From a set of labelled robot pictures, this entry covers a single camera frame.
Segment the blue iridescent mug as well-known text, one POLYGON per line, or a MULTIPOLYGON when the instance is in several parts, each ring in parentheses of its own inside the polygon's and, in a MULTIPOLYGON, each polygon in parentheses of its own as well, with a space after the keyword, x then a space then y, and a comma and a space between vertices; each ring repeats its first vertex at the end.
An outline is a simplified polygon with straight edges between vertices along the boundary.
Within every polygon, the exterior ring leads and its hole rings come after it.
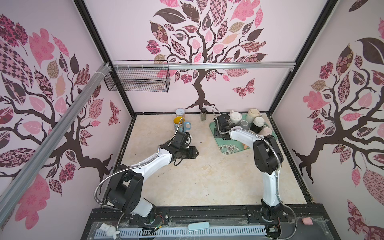
POLYGON ((192 124, 187 122, 184 117, 178 116, 174 118, 175 131, 186 133, 192 128, 192 124))

